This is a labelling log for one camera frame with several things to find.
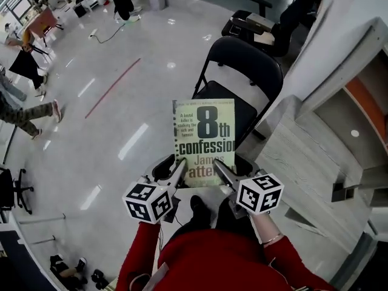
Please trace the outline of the person's right forearm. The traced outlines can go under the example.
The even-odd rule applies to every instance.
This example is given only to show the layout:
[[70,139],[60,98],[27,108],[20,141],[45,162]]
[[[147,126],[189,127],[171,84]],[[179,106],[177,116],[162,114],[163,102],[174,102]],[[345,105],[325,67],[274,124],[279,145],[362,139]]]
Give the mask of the person's right forearm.
[[269,214],[250,217],[263,244],[268,265],[281,274],[293,291],[335,291],[334,287],[304,265],[296,248]]

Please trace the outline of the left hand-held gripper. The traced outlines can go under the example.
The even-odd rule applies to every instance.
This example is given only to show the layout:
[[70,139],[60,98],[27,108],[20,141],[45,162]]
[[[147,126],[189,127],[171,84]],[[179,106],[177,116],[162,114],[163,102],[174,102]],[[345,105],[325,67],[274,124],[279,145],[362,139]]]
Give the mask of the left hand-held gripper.
[[183,158],[171,170],[174,165],[175,156],[167,155],[131,182],[122,196],[131,218],[146,223],[173,222],[180,202],[175,193],[186,175],[187,161]]

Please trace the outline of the black office chair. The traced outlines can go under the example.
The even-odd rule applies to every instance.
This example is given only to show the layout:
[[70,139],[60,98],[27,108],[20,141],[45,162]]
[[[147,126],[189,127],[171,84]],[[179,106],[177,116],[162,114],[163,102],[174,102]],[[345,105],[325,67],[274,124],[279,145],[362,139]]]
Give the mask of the black office chair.
[[[251,0],[259,4],[259,13],[257,15],[266,18],[266,9],[272,8],[273,5],[265,0]],[[221,31],[222,36],[235,36],[250,45],[272,55],[274,36],[265,31],[258,25],[247,22],[248,15],[252,12],[238,10],[228,20],[227,24]]]
[[0,166],[0,209],[11,211],[12,208],[18,205],[20,208],[32,215],[32,211],[27,208],[24,201],[24,191],[34,191],[34,187],[21,187],[22,176],[26,173],[26,169],[20,169],[18,179],[12,177],[11,171],[5,166]]

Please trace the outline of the pair of black shoes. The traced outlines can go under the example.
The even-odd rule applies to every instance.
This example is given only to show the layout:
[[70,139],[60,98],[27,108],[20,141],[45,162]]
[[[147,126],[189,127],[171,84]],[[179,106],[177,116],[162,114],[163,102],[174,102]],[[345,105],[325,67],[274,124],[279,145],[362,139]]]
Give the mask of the pair of black shoes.
[[91,279],[98,290],[105,289],[109,285],[109,282],[104,277],[104,273],[99,269],[93,271]]
[[69,267],[64,262],[62,255],[56,254],[50,257],[51,272],[68,291],[84,290],[85,285],[88,283],[87,278],[84,276],[86,265],[85,258],[80,258],[76,266]]

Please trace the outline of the black folding chair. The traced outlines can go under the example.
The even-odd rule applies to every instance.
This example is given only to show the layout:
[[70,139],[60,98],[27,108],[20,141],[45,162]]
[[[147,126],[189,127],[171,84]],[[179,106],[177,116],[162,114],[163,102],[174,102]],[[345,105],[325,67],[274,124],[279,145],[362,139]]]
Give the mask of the black folding chair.
[[[268,102],[261,111],[231,92],[216,81],[208,81],[205,72],[210,61],[226,65],[249,80],[267,97]],[[249,43],[225,36],[213,43],[195,86],[193,99],[233,99],[235,101],[235,148],[253,132],[265,112],[275,102],[283,87],[283,71],[277,61]]]

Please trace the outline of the grey wooden shelf hutch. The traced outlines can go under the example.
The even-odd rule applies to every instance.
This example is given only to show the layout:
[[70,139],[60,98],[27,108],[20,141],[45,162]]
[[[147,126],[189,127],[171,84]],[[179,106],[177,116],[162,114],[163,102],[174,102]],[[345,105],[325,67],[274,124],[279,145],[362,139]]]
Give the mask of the grey wooden shelf hutch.
[[296,121],[309,114],[318,115],[361,167],[360,179],[352,182],[346,162],[334,183],[361,184],[355,193],[368,206],[388,208],[388,25],[381,18],[366,24],[350,53],[303,101]]

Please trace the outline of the yellow paperback book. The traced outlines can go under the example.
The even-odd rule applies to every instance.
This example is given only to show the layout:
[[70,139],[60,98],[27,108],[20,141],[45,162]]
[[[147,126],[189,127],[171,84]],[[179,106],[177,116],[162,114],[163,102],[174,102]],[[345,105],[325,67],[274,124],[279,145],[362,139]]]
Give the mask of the yellow paperback book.
[[235,102],[233,99],[172,101],[175,159],[186,160],[185,184],[220,185],[215,160],[235,168]]

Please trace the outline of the cardboard box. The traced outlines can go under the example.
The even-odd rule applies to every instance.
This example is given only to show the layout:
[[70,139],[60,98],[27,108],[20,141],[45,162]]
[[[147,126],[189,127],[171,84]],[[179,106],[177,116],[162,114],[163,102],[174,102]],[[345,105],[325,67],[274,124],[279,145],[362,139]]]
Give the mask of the cardboard box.
[[275,23],[271,20],[263,16],[257,15],[256,13],[251,13],[250,15],[248,15],[246,21],[260,26],[267,32],[270,32],[273,26],[275,25]]

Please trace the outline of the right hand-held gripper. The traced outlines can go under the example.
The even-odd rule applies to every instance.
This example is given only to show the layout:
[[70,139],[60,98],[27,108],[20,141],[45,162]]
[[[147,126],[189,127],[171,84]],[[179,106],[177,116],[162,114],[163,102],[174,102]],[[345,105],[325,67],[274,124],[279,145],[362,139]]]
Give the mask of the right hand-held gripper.
[[236,158],[235,174],[221,160],[215,159],[213,169],[221,181],[234,190],[229,196],[229,206],[236,219],[268,213],[278,207],[284,184],[257,163]]

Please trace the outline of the grey wooden desk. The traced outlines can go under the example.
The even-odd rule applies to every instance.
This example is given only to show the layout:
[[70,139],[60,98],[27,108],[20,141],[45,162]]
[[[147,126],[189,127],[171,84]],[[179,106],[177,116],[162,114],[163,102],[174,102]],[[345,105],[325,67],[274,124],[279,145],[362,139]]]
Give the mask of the grey wooden desk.
[[373,192],[356,189],[352,199],[332,202],[333,184],[359,184],[363,170],[318,115],[295,117],[300,105],[295,96],[283,99],[257,128],[265,140],[249,135],[237,152],[276,175],[285,185],[282,201],[352,253],[367,226]]

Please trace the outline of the red floor tape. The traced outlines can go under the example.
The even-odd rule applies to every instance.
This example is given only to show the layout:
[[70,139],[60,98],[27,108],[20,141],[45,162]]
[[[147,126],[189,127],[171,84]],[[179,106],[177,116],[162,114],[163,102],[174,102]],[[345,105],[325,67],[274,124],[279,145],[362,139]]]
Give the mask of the red floor tape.
[[87,112],[84,119],[87,119],[93,111],[99,106],[99,104],[104,100],[104,98],[115,88],[115,86],[118,84],[120,80],[135,66],[137,63],[139,63],[141,58],[138,58],[136,61],[134,61],[129,67],[125,69],[125,71],[114,81],[113,84],[102,94],[102,96],[97,100],[95,105]]

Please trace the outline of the person's left forearm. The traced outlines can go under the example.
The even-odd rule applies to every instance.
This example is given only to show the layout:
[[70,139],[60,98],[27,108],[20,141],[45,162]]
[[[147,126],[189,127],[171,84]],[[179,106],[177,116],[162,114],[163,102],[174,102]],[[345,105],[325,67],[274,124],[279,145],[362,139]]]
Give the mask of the person's left forearm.
[[140,291],[149,281],[155,260],[160,224],[140,222],[121,266],[116,291]]

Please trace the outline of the orange table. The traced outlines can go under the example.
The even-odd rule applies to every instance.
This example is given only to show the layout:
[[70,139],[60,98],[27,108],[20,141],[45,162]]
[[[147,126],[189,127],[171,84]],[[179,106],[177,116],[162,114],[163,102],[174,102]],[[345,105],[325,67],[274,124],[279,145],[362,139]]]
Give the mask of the orange table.
[[38,38],[44,38],[45,34],[51,28],[62,29],[62,26],[58,23],[58,19],[48,7],[27,23],[27,29],[34,33]]

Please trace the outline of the person's legs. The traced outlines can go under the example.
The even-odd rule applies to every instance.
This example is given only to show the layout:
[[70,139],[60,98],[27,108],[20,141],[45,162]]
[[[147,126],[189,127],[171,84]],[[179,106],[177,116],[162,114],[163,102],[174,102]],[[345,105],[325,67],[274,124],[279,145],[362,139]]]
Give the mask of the person's legs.
[[[212,211],[198,195],[193,195],[191,197],[190,208],[193,212],[191,220],[181,226],[173,234],[171,239],[185,233],[211,229],[210,223]],[[229,206],[228,198],[225,198],[218,208],[218,217],[216,219],[215,229],[236,233],[250,239],[256,239],[256,234],[250,218],[248,216],[244,216],[240,219],[236,219]]]

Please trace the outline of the person's red top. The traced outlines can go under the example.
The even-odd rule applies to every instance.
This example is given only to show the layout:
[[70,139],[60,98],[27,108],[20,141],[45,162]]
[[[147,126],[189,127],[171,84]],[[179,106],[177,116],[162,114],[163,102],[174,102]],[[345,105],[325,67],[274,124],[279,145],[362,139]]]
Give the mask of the person's red top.
[[215,229],[172,239],[158,264],[169,270],[153,291],[254,291],[273,273],[258,240]]

